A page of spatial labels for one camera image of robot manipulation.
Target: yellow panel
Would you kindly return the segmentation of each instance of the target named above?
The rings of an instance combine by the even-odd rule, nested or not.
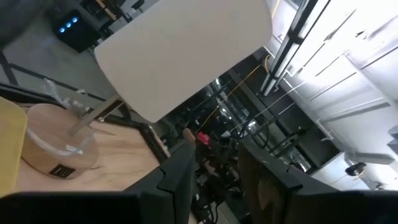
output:
[[[24,110],[0,97],[0,196],[14,188],[26,124]]]

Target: wooden desk surface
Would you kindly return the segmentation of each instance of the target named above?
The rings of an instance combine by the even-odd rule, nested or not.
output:
[[[60,180],[37,172],[21,159],[15,191],[122,191],[159,165],[138,130],[97,122],[92,127],[99,159],[90,170],[75,179]],[[196,223],[192,215],[189,223]]]

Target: red object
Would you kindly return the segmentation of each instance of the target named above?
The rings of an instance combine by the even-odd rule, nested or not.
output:
[[[198,135],[197,135],[197,138],[198,138],[203,144],[205,144],[206,146],[209,145],[209,140],[210,140],[209,135],[204,134],[203,132],[199,132]]]

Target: black chair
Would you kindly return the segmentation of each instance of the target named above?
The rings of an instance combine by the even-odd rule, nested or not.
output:
[[[144,11],[141,9],[142,5],[145,3],[145,0],[138,0],[135,4],[133,4],[131,7],[135,10],[140,11],[143,13]]]

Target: wooden lamp base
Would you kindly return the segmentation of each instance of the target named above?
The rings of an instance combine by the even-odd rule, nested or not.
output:
[[[27,117],[22,158],[39,172],[72,179],[97,162],[98,146],[94,137],[90,137],[92,129],[85,126],[70,136],[67,131],[78,118],[67,110],[37,104],[29,109]],[[83,141],[86,141],[85,147],[80,148]]]

